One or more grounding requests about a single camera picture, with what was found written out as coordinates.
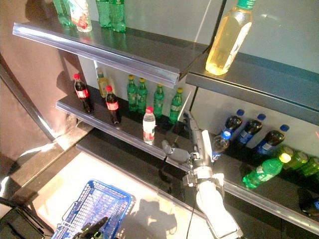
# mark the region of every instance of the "yellow bottle cap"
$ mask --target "yellow bottle cap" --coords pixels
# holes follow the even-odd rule
[[[287,153],[283,153],[279,156],[280,161],[282,161],[283,163],[288,163],[291,160],[291,157],[289,154]]]

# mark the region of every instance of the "coca-cola bottle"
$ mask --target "coca-cola bottle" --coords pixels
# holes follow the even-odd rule
[[[75,92],[78,95],[80,101],[83,103],[83,108],[87,113],[93,111],[93,106],[90,101],[90,95],[86,85],[81,81],[80,75],[78,73],[73,74],[74,79],[74,88]]]
[[[106,88],[106,105],[109,109],[109,112],[111,114],[111,120],[112,123],[120,123],[121,122],[121,117],[119,113],[119,103],[118,99],[113,93],[112,86],[107,86]]]

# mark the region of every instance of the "green bottle cap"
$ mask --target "green bottle cap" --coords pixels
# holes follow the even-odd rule
[[[236,7],[251,10],[253,9],[255,3],[256,3],[256,0],[238,0]]]

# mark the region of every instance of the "large juice bottle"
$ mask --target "large juice bottle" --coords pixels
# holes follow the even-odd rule
[[[251,10],[256,0],[238,0],[222,18],[206,61],[206,70],[214,75],[225,74],[251,27]]]

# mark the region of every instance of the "red label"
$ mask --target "red label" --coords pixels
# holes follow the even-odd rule
[[[76,94],[78,95],[78,97],[79,97],[80,99],[87,98],[87,97],[90,96],[87,89],[85,89],[85,90],[83,90],[83,91],[76,91]]]
[[[108,106],[108,109],[111,111],[116,111],[119,108],[119,103],[115,102],[115,103],[107,103],[106,105]]]

